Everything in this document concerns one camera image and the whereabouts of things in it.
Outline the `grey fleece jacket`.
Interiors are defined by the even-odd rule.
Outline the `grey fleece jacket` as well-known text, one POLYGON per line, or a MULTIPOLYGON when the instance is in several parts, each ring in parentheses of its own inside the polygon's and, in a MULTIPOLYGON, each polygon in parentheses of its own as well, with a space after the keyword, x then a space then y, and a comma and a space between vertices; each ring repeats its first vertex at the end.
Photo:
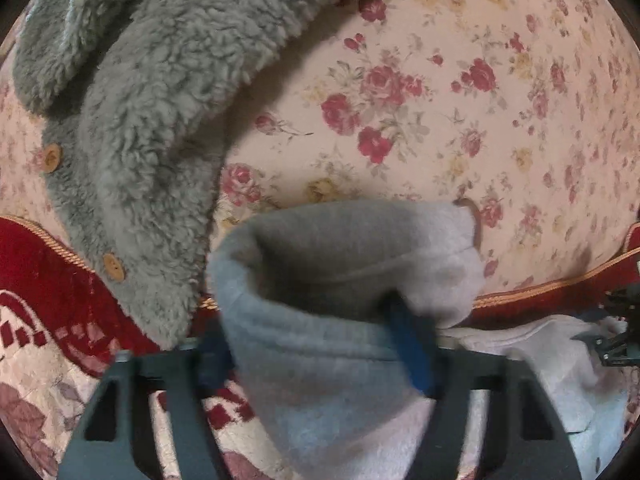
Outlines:
POLYGON ((337 0, 36 0, 14 89, 70 244, 164 349, 189 333, 238 91, 337 0))

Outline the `red cream floral bedspread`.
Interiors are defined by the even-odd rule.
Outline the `red cream floral bedspread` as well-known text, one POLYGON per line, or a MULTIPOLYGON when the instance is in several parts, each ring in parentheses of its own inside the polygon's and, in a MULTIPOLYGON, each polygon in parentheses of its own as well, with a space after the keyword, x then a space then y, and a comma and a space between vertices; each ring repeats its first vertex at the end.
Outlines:
MULTIPOLYGON (((639 227, 620 253, 579 278, 476 300, 471 325, 501 328, 584 312, 639 277, 639 227)), ((58 474, 101 374, 120 349, 156 350, 93 270, 34 222, 1 219, 1 449, 36 479, 58 474)))

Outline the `light grey sweatpants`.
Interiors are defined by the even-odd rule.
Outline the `light grey sweatpants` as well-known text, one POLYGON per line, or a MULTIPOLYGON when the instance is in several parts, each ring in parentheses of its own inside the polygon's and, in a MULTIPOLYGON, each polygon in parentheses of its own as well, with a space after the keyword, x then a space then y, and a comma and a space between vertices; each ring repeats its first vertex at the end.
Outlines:
POLYGON ((236 374, 266 433, 306 479, 409 479, 432 402, 384 323, 398 292, 439 341, 526 361, 593 479, 624 440, 629 388, 573 337, 610 322, 551 315, 510 330, 463 321, 484 285, 475 207, 352 200, 260 214, 231 231, 207 278, 236 374))

